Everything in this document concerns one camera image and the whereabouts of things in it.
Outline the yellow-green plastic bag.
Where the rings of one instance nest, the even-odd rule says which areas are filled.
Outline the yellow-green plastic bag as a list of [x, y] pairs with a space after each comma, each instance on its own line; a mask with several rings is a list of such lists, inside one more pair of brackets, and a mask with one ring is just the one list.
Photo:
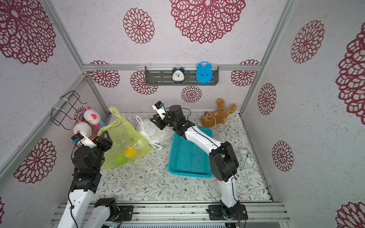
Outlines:
[[139, 159], [143, 155], [153, 151], [153, 148], [149, 145], [148, 141], [122, 117], [117, 108], [112, 106], [109, 108], [109, 111], [116, 117], [116, 120], [101, 128], [98, 132], [98, 136], [100, 136], [104, 131], [108, 131], [113, 141], [111, 149], [104, 154], [105, 161], [103, 163], [103, 168], [105, 170], [119, 167], [115, 165], [114, 159], [117, 155], [123, 155], [126, 147], [135, 148], [136, 156], [132, 159], [126, 157], [125, 164]]

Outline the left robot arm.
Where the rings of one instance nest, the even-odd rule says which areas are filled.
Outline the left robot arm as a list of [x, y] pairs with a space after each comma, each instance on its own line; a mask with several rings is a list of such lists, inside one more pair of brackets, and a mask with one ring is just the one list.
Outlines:
[[58, 224], [59, 228], [101, 228], [106, 221], [121, 218], [115, 198], [98, 199], [91, 217], [85, 224], [83, 219], [90, 202], [95, 196], [100, 179], [104, 154], [111, 149], [113, 141], [109, 132], [104, 131], [93, 141], [82, 133], [72, 136], [80, 146], [72, 154], [74, 164], [73, 180], [67, 194], [67, 206]]

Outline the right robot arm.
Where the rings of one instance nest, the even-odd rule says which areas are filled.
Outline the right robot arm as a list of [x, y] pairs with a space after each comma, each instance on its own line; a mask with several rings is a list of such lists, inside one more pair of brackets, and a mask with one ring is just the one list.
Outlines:
[[157, 113], [150, 118], [150, 121], [160, 130], [167, 126], [172, 127], [177, 135], [199, 146], [209, 156], [211, 171], [221, 188], [221, 211], [218, 216], [227, 220], [235, 217], [247, 220], [246, 207], [236, 194], [239, 163], [232, 145], [228, 141], [220, 142], [203, 133], [184, 116], [180, 105], [172, 105], [166, 110], [164, 104], [158, 101], [152, 107]]

